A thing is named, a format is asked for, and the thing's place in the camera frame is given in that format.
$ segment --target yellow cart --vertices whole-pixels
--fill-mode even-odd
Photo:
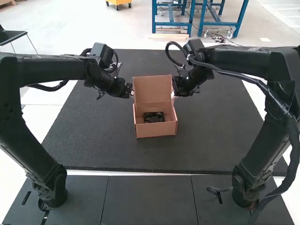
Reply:
[[[106,0],[106,5],[109,6],[112,3],[116,6],[116,10],[119,10],[119,5],[128,3],[128,7],[131,8],[131,0]]]

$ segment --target box flap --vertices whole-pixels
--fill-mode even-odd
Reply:
[[[171,101],[172,75],[133,78],[135,104]]]

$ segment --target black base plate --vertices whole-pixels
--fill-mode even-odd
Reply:
[[[227,188],[229,175],[68,176],[68,200],[48,213],[27,180],[4,219],[5,225],[246,225],[250,211],[239,208],[231,193],[222,204],[205,189]],[[272,179],[265,193],[275,189]],[[31,191],[27,201],[24,199]],[[293,225],[281,197],[262,211],[257,225]]]

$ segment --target blue metal frame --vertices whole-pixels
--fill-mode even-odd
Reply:
[[[202,6],[203,3],[202,2],[196,2],[195,5],[196,6]],[[218,15],[222,15],[223,9],[224,9],[224,5],[225,5],[225,0],[222,0],[221,3],[213,3],[213,0],[210,0],[210,5],[211,6],[220,6],[220,10],[219,10]]]
[[[196,5],[202,5],[203,6],[202,10],[201,10],[198,36],[200,37],[202,35],[204,25],[211,25],[211,26],[214,25],[214,26],[233,26],[233,27],[236,27],[235,32],[233,33],[233,37],[236,38],[238,36],[240,26],[242,24],[248,2],[249,2],[249,0],[244,0],[237,22],[223,22],[223,21],[220,20],[218,15],[222,15],[225,0],[222,0],[221,3],[213,3],[213,0],[210,0],[210,2],[208,2],[208,0],[203,0],[202,3],[195,3]],[[216,11],[212,8],[212,6],[220,6],[220,10],[219,10],[218,15],[217,15]],[[214,18],[215,22],[205,22],[204,21],[206,7],[210,11],[210,13],[211,13],[212,17]]]
[[[183,0],[183,3],[181,3],[181,0],[179,0],[178,4],[157,3],[157,0],[152,0],[152,33],[153,34],[156,33],[156,26],[181,26],[181,27],[187,27],[187,33],[189,34],[189,36],[191,36],[192,23],[194,18],[194,11],[195,11],[195,0],[192,0],[189,22],[174,22],[174,17],[173,17],[173,6],[181,7],[182,8],[181,15],[184,15],[186,5],[187,5],[187,0]],[[169,22],[155,22],[155,15],[157,15],[158,6],[168,6],[169,20],[170,20]]]

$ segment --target floor mat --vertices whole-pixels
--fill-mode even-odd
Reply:
[[[120,76],[176,74],[163,50],[116,50]],[[180,51],[171,51],[184,62]],[[135,138],[133,99],[105,95],[79,81],[43,142],[68,169],[230,174],[263,120],[239,79],[215,74],[200,94],[175,100],[176,136]],[[275,175],[284,175],[281,159]]]

